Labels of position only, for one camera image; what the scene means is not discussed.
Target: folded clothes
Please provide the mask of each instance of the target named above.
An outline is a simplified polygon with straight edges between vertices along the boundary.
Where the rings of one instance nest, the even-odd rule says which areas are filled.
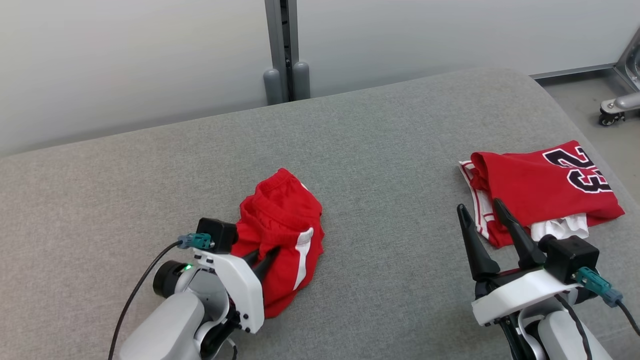
[[[262,281],[264,315],[278,316],[313,278],[323,253],[322,205],[284,168],[255,187],[240,204],[238,241],[231,254],[245,256],[259,249],[259,260],[280,247]]]
[[[475,152],[469,161],[460,162],[460,170],[474,197],[478,232],[496,247],[513,243],[493,214],[496,198],[531,228],[533,238],[546,231],[558,238],[584,237],[587,226],[625,213],[607,180],[575,140],[527,154]]]

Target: white partition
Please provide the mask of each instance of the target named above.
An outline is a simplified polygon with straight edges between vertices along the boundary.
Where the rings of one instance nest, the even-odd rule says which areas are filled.
[[[5,0],[0,154],[266,105],[264,0]]]
[[[526,74],[618,61],[638,0],[297,0],[311,96],[471,67]]]

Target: caster wheel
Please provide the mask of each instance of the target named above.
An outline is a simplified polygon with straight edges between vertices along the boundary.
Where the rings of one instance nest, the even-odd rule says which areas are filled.
[[[602,126],[611,126],[613,124],[616,123],[616,121],[618,120],[625,120],[625,114],[624,113],[615,113],[615,114],[609,114],[609,113],[602,113],[600,114],[600,117],[598,117],[598,124],[602,125]]]

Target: teal cable connector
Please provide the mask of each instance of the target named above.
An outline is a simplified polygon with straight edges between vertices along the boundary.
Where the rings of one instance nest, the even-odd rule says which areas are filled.
[[[603,279],[592,269],[583,266],[575,273],[575,280],[586,289],[598,294],[609,307],[618,306],[618,301],[622,301],[622,293],[612,288],[611,283]]]
[[[205,233],[193,233],[178,236],[182,243],[178,245],[180,249],[194,247],[196,249],[208,249],[211,247],[211,235]]]

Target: gray table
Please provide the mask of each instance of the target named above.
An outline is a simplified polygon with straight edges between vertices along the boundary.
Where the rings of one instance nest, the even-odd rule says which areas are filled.
[[[281,316],[233,336],[242,359],[509,359],[501,330],[472,316],[455,210],[472,203],[456,162],[571,139],[627,211],[589,241],[640,317],[638,205],[533,80],[476,69],[1,159],[0,357],[106,358],[156,254],[200,217],[236,221],[244,197],[285,167],[324,206],[325,253]],[[490,253],[516,267],[512,247]],[[121,339],[161,301],[147,281]],[[621,311],[592,300],[577,312],[614,358],[640,352]]]

